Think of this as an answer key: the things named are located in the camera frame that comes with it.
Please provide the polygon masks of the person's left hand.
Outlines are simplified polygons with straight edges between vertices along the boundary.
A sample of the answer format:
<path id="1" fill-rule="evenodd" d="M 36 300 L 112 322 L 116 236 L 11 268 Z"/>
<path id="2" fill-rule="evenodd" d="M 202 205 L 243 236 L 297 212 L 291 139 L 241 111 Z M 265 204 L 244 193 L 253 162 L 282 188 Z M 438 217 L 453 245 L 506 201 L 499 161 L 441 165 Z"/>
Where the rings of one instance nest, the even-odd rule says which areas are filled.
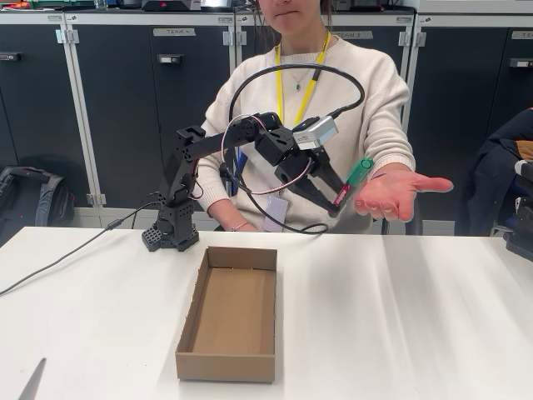
<path id="1" fill-rule="evenodd" d="M 355 196 L 354 207 L 360 215 L 374 219 L 409 222 L 414 216 L 418 193 L 446 193 L 453 183 L 443 177 L 427 177 L 407 170 L 390 170 L 370 179 Z"/>

